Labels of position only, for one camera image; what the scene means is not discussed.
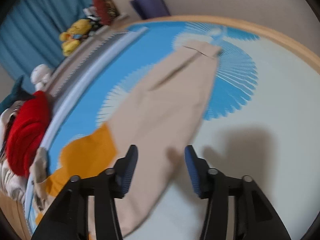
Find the mattress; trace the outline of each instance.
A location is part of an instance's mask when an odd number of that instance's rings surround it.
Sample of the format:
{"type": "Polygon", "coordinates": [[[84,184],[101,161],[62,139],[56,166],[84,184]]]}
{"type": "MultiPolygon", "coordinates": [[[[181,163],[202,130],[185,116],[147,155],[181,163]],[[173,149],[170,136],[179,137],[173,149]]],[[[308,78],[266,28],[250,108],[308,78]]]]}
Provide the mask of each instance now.
{"type": "MultiPolygon", "coordinates": [[[[107,120],[156,63],[190,39],[207,41],[222,52],[202,123],[190,143],[226,175],[251,175],[292,240],[300,239],[320,211],[320,76],[310,66],[317,62],[307,63],[275,39],[227,25],[160,21],[128,30],[141,28],[148,30],[111,62],[100,62],[101,70],[76,99],[63,100],[63,122],[47,138],[49,173],[60,167],[61,149],[107,120]]],[[[197,239],[206,204],[193,193],[183,165],[150,217],[127,239],[197,239]]],[[[35,212],[28,205],[25,209],[34,231],[35,212]]]]}

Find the white wall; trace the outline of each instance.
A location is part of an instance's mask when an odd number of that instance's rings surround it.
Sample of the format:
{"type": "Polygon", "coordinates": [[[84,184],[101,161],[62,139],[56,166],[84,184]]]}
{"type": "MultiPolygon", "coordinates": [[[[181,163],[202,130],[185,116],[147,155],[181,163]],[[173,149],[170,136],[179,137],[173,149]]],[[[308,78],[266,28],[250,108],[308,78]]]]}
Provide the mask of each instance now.
{"type": "MultiPolygon", "coordinates": [[[[132,21],[129,0],[114,0],[132,21]]],[[[173,15],[200,14],[243,19],[280,31],[320,55],[320,23],[305,0],[165,0],[173,15]]]]}
{"type": "Polygon", "coordinates": [[[3,67],[0,66],[0,102],[9,95],[13,83],[13,79],[7,74],[3,67]]]}

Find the curtain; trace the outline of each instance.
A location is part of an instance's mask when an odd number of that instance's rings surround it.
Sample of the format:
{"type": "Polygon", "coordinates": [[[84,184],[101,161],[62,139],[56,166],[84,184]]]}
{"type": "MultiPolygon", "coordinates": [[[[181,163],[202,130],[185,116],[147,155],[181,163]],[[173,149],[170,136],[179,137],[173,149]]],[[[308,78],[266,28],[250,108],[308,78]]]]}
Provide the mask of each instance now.
{"type": "Polygon", "coordinates": [[[34,91],[32,70],[39,64],[55,69],[63,61],[59,34],[84,18],[92,0],[17,0],[0,26],[0,65],[23,87],[34,91]]]}

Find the yellow stuffed toy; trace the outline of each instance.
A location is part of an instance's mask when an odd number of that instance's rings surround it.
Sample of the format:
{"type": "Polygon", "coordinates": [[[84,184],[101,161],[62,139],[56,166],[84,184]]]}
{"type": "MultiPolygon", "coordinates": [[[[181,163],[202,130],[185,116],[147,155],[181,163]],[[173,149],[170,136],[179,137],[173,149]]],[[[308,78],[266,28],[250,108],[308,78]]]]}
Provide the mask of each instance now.
{"type": "Polygon", "coordinates": [[[80,19],[73,23],[71,27],[59,35],[60,41],[64,41],[61,44],[62,52],[65,57],[70,56],[70,54],[80,45],[79,39],[87,34],[92,25],[88,19],[80,19]]]}

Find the red fabric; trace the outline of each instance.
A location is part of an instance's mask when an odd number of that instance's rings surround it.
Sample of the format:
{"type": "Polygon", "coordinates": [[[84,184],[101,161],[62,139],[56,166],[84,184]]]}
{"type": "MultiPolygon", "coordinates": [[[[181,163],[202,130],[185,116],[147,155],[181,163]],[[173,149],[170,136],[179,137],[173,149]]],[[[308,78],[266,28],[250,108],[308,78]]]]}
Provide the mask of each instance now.
{"type": "Polygon", "coordinates": [[[97,15],[101,17],[101,24],[110,25],[111,19],[108,14],[108,6],[104,0],[92,0],[93,6],[96,8],[97,15]]]}
{"type": "Polygon", "coordinates": [[[44,92],[37,91],[33,95],[35,98],[20,108],[5,148],[13,173],[25,177],[29,176],[29,167],[50,123],[49,103],[44,92]]]}

